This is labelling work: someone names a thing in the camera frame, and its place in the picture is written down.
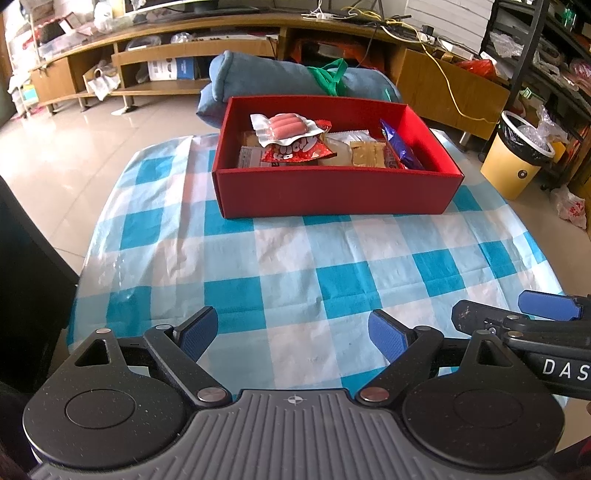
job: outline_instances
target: cardboard box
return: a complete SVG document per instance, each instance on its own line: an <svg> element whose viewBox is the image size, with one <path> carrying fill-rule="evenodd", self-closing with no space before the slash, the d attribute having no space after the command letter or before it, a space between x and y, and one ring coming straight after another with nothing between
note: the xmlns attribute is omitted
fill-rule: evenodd
<svg viewBox="0 0 591 480"><path fill-rule="evenodd" d="M148 62L150 80L194 80L195 58L152 60Z"/></svg>
<svg viewBox="0 0 591 480"><path fill-rule="evenodd" d="M282 112L332 122L332 131L368 129L382 139L380 119L392 125L427 171L370 167L236 168L251 113ZM224 218L442 213L462 183L449 153L408 105L330 96L232 97L212 170Z"/></svg>

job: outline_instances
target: blue gripper pad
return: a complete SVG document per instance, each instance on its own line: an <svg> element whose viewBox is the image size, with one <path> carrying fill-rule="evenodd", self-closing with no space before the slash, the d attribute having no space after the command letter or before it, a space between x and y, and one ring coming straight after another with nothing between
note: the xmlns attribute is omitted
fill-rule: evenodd
<svg viewBox="0 0 591 480"><path fill-rule="evenodd" d="M415 340L415 333L383 310L369 314L369 338L388 361L394 362Z"/></svg>
<svg viewBox="0 0 591 480"><path fill-rule="evenodd" d="M559 322L578 320L581 315L581 307L571 297L539 291L524 290L517 305L523 313Z"/></svg>
<svg viewBox="0 0 591 480"><path fill-rule="evenodd" d="M196 362L217 335L217 312L204 307L174 330L176 344Z"/></svg>

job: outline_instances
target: plastic bag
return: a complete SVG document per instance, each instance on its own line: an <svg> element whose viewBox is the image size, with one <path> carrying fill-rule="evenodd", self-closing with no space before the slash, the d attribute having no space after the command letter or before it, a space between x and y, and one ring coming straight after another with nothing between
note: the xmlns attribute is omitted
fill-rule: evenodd
<svg viewBox="0 0 591 480"><path fill-rule="evenodd" d="M131 6L134 8L134 10L142 8L145 4L146 0L131 0Z"/></svg>
<svg viewBox="0 0 591 480"><path fill-rule="evenodd" d="M591 65L583 59L573 59L570 62L569 70L576 76L591 82Z"/></svg>
<svg viewBox="0 0 591 480"><path fill-rule="evenodd" d="M550 202L556 208L560 218L569 220L582 229L587 228L585 200L570 193L566 185L550 192Z"/></svg>
<svg viewBox="0 0 591 480"><path fill-rule="evenodd" d="M101 33L111 33L113 30L113 9L107 2L98 2L95 7L95 27Z"/></svg>
<svg viewBox="0 0 591 480"><path fill-rule="evenodd" d="M544 105L540 105L537 108L536 113L540 119L538 128L534 128L531 125L521 125L518 127L518 130L521 133L540 148L545 148L546 143L568 143L569 136L550 119Z"/></svg>
<svg viewBox="0 0 591 480"><path fill-rule="evenodd" d="M491 60L466 60L455 63L454 65L488 80L494 80L496 78L495 65Z"/></svg>
<svg viewBox="0 0 591 480"><path fill-rule="evenodd" d="M519 57L523 51L523 45L519 45L509 35L491 32L491 40L496 52L504 59Z"/></svg>
<svg viewBox="0 0 591 480"><path fill-rule="evenodd" d="M175 33L170 39L170 43L188 43L193 41L194 37L187 32Z"/></svg>
<svg viewBox="0 0 591 480"><path fill-rule="evenodd" d="M132 39L125 47L125 51L135 50L136 48L157 47L158 45L162 45L160 35L148 35Z"/></svg>

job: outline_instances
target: blue and white tablecloth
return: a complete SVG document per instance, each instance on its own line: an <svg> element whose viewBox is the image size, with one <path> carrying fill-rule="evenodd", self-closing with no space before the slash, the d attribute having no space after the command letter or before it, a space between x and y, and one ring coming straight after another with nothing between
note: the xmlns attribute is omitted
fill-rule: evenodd
<svg viewBox="0 0 591 480"><path fill-rule="evenodd" d="M462 336L450 320L461 299L518 310L525 288L561 293L517 215L437 135L466 176L438 216L224 220L210 175L217 135L138 152L96 225L70 347L99 327L136 336L211 305L219 334L199 363L234 394L354 394L386 365L369 340L372 309Z"/></svg>

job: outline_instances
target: blue cushion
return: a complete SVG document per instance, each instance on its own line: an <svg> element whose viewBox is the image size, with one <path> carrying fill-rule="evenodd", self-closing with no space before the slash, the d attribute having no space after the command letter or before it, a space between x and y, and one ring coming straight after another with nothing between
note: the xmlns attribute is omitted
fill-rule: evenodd
<svg viewBox="0 0 591 480"><path fill-rule="evenodd" d="M325 95L308 68L289 61L263 59L226 50L209 66L211 84L201 92L197 116L205 123L220 127L233 96L241 95ZM402 97L386 75L377 70L347 69L343 76L347 95L393 102Z"/></svg>

